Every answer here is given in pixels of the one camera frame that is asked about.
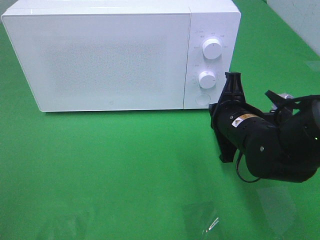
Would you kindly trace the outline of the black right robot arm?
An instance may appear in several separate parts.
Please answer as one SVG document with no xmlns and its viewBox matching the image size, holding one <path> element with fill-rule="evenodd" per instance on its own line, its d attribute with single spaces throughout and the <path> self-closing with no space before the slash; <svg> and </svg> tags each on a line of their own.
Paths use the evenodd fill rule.
<svg viewBox="0 0 320 240">
<path fill-rule="evenodd" d="M 320 97 L 284 97 L 271 90 L 273 109 L 262 112 L 245 99 L 241 74 L 226 72 L 217 103 L 209 106 L 220 160 L 241 158 L 256 178 L 301 183 L 320 167 Z"/>
</svg>

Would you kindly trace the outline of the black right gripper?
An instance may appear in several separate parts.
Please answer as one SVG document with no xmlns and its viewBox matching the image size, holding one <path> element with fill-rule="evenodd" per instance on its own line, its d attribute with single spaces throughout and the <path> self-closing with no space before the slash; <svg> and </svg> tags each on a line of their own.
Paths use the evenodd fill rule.
<svg viewBox="0 0 320 240">
<path fill-rule="evenodd" d="M 232 163 L 236 150 L 274 149 L 275 125 L 263 112 L 246 103 L 241 73 L 225 72 L 225 77 L 218 102 L 209 105 L 211 126 L 220 149 L 219 159 Z"/>
</svg>

